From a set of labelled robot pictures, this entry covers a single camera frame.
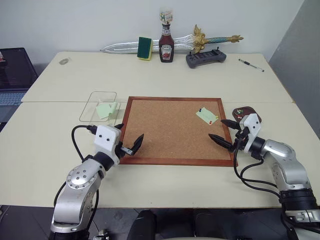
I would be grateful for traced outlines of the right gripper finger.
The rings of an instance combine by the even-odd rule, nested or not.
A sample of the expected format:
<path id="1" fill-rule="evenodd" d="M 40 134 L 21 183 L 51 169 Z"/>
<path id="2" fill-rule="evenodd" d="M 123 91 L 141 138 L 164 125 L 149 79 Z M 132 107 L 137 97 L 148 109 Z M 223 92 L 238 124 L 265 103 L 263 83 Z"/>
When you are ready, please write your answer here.
<path id="1" fill-rule="evenodd" d="M 231 129 L 240 129 L 240 123 L 234 120 L 230 120 L 230 119 L 222 119 L 221 122 L 227 126 L 228 128 Z"/>
<path id="2" fill-rule="evenodd" d="M 233 152 L 235 150 L 235 145 L 229 141 L 226 141 L 223 137 L 209 133 L 208 136 L 219 146 L 227 149 L 229 152 Z"/>

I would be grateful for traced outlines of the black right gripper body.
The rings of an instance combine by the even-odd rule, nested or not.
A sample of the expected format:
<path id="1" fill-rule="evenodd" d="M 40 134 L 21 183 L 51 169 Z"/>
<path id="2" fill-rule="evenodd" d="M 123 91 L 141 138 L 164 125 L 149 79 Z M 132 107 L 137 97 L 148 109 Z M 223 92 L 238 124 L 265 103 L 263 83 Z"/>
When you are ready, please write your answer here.
<path id="1" fill-rule="evenodd" d="M 250 130 L 248 127 L 245 127 L 243 130 L 238 130 L 235 134 L 234 144 L 232 146 L 232 150 L 235 151 L 236 149 L 243 151 L 245 146 L 248 143 Z"/>

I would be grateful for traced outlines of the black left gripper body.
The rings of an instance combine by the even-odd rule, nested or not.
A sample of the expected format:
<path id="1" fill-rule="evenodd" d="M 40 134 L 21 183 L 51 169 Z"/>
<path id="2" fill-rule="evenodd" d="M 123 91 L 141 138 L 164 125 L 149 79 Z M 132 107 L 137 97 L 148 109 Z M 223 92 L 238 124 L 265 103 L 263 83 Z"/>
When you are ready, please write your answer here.
<path id="1" fill-rule="evenodd" d="M 118 145 L 115 147 L 115 154 L 118 158 L 123 158 L 125 155 L 131 156 L 133 151 L 127 147 L 123 146 L 123 142 L 119 141 Z"/>

